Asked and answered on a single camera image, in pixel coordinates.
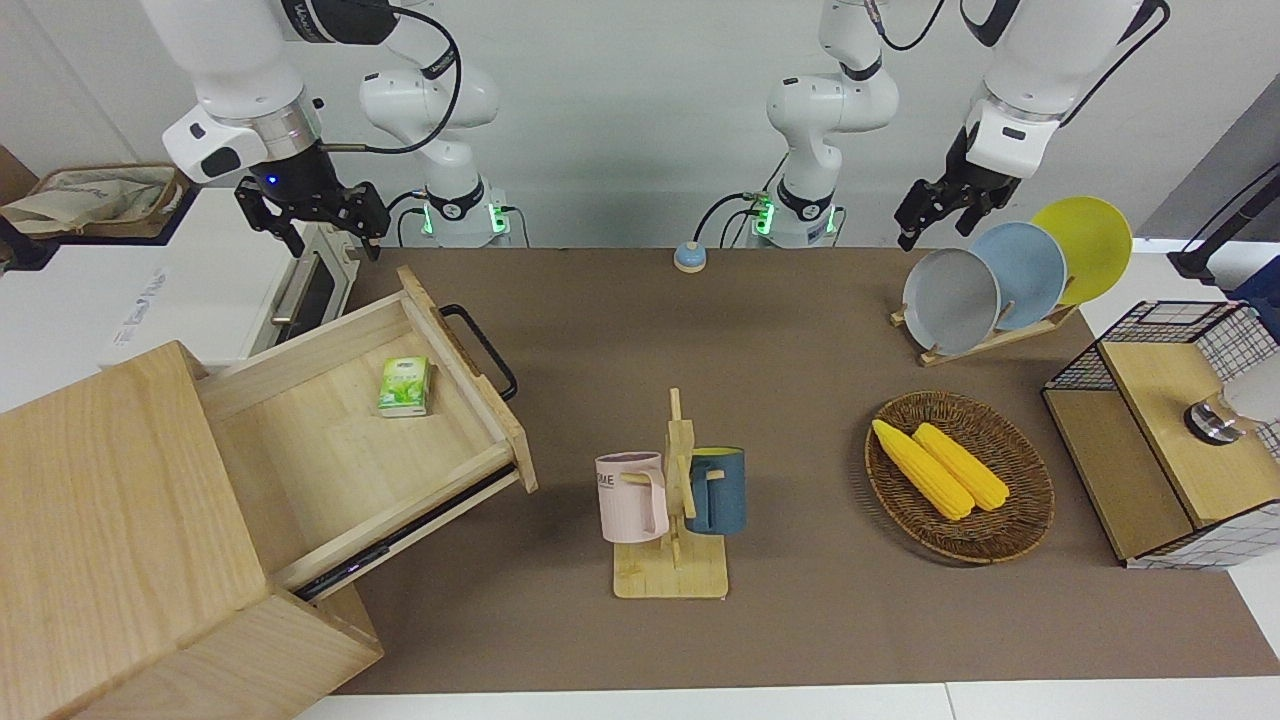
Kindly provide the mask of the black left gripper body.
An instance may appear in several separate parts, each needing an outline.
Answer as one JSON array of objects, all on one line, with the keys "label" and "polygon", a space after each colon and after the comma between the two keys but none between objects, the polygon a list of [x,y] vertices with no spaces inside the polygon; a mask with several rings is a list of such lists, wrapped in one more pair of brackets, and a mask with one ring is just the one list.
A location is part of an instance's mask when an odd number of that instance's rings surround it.
[{"label": "black left gripper body", "polygon": [[979,131],[980,126],[961,128],[951,143],[945,159],[945,172],[940,178],[943,199],[960,199],[969,191],[982,193],[998,191],[1011,195],[1021,183],[1021,179],[1015,176],[980,167],[968,158],[969,151],[977,143]]}]

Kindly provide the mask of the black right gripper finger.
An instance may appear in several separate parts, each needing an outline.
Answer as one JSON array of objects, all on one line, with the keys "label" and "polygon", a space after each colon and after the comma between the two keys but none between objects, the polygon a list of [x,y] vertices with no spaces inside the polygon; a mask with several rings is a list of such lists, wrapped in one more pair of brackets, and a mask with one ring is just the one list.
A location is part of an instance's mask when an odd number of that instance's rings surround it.
[{"label": "black right gripper finger", "polygon": [[268,232],[282,241],[293,258],[301,259],[303,256],[305,242],[293,227],[292,217],[284,210],[271,210],[255,178],[239,179],[236,186],[236,201],[253,231]]},{"label": "black right gripper finger", "polygon": [[360,182],[343,188],[335,217],[335,227],[356,237],[367,259],[378,261],[381,240],[390,225],[390,213],[376,186],[372,182]]}]

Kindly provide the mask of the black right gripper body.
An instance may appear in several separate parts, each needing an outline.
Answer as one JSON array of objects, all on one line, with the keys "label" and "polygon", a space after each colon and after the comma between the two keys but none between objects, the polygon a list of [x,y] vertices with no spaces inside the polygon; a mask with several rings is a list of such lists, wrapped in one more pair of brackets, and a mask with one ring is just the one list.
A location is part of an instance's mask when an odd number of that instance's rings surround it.
[{"label": "black right gripper body", "polygon": [[260,191],[275,220],[287,219],[344,222],[346,187],[339,182],[330,158],[320,143],[282,160],[260,164]]}]

